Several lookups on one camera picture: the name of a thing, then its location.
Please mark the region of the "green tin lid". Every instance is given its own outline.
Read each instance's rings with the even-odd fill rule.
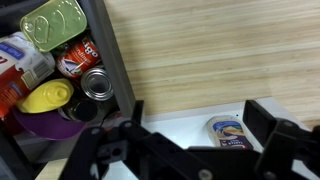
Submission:
[[[76,0],[50,0],[20,21],[21,31],[42,52],[77,36],[86,27],[87,18]]]

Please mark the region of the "yellow plastic container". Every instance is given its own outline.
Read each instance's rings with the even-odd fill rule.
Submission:
[[[73,94],[73,87],[67,79],[48,81],[35,89],[28,97],[17,103],[24,113],[42,113],[65,105]]]

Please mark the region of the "wood grain surface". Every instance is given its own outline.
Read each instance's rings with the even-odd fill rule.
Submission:
[[[147,114],[272,96],[320,124],[319,0],[105,3]],[[56,179],[63,162],[38,179]]]

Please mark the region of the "purple container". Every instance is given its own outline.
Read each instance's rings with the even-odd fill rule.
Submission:
[[[27,114],[13,109],[17,121],[28,131],[49,140],[65,140],[80,133],[85,122],[67,121],[56,111]]]

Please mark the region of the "can rim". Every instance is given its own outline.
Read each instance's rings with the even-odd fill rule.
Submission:
[[[103,76],[106,79],[106,83],[108,83],[108,85],[109,85],[109,88],[106,92],[98,93],[98,92],[92,91],[92,89],[89,86],[89,83],[87,83],[87,82],[94,75]],[[114,95],[112,84],[110,82],[110,78],[109,78],[107,72],[103,69],[100,69],[100,68],[91,68],[90,70],[86,71],[81,77],[81,87],[82,87],[82,90],[84,91],[84,93],[88,97],[90,97],[91,99],[94,99],[96,101],[105,101],[105,100],[110,99]]]

